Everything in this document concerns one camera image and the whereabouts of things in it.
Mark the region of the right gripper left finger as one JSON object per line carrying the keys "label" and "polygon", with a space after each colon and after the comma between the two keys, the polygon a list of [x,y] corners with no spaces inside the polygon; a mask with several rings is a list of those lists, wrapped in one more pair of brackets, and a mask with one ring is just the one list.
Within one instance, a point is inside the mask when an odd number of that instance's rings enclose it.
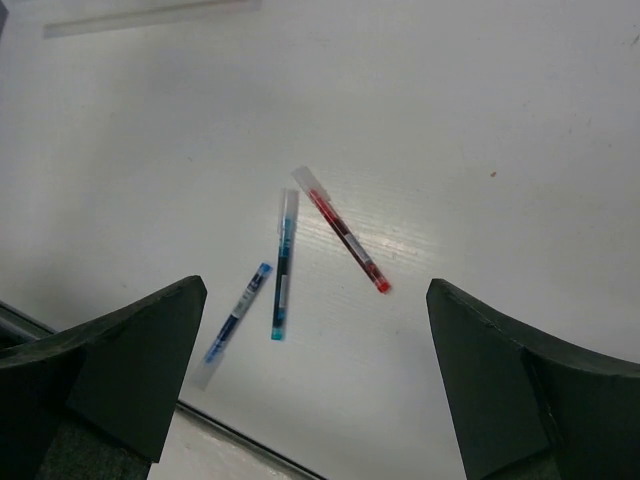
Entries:
{"label": "right gripper left finger", "polygon": [[160,460],[206,302],[198,276],[55,332],[1,308],[1,475],[144,479]]}

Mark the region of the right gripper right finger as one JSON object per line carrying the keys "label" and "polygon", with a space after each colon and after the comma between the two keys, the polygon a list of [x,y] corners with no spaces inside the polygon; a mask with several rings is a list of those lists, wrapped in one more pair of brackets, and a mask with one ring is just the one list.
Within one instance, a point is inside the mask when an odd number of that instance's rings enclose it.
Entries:
{"label": "right gripper right finger", "polygon": [[639,366],[509,317],[444,279],[431,334],[469,479],[636,479]]}

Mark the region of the teal gel pen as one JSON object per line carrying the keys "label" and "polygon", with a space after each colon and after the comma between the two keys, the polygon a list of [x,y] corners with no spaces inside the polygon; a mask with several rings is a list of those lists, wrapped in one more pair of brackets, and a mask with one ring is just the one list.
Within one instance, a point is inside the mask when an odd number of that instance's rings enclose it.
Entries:
{"label": "teal gel pen", "polygon": [[278,259],[271,328],[271,339],[274,341],[282,341],[285,336],[290,265],[297,222],[298,203],[299,192],[297,190],[284,189],[282,191],[280,217],[278,222]]}

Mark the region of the red gel pen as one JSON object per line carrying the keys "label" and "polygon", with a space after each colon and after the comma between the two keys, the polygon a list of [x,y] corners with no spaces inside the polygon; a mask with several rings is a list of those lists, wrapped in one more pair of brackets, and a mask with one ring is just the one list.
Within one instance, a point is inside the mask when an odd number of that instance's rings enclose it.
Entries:
{"label": "red gel pen", "polygon": [[292,172],[292,176],[376,289],[382,294],[389,293],[391,290],[390,282],[335,210],[331,204],[329,194],[310,169],[306,166],[301,166]]}

